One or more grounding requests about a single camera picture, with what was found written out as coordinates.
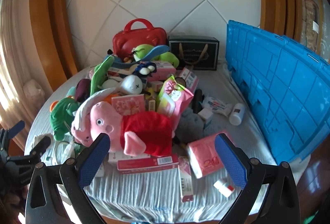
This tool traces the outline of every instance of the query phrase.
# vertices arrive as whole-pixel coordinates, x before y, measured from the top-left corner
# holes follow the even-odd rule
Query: red suitcase
[[[134,22],[141,22],[146,28],[131,30]],[[133,48],[139,45],[166,45],[166,32],[163,28],[155,28],[146,19],[133,19],[127,23],[123,31],[113,37],[112,43],[113,53],[123,60],[130,56]]]

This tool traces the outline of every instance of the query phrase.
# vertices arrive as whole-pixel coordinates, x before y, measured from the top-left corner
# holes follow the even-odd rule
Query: metal screw
[[[71,164],[73,164],[74,162],[75,162],[75,159],[74,159],[74,158],[69,158],[69,159],[66,160],[66,164],[67,164],[67,165],[71,165]]]
[[[289,168],[289,164],[287,162],[282,162],[281,165],[284,167],[284,168]]]
[[[259,160],[257,158],[251,158],[250,159],[250,162],[253,164],[253,165],[257,165],[259,163]]]
[[[37,165],[36,165],[36,168],[40,169],[40,168],[42,168],[42,167],[43,167],[43,165],[44,165],[44,163],[42,163],[42,162],[40,162],[40,163],[37,163]]]

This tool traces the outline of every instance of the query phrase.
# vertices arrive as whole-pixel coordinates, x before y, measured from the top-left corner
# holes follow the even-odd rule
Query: pink plush ear
[[[146,144],[132,131],[124,133],[125,148],[124,153],[130,156],[137,156],[144,153]]]

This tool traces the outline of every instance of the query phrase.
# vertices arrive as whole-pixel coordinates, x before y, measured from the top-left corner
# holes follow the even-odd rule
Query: blue plastic crate
[[[286,37],[230,20],[226,59],[279,164],[330,133],[330,65]]]

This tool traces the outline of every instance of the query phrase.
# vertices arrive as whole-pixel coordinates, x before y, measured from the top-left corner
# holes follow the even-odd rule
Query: red plush dress
[[[170,119],[154,111],[124,115],[121,122],[120,144],[125,148],[124,133],[134,132],[145,144],[144,153],[152,156],[172,154],[172,123]]]

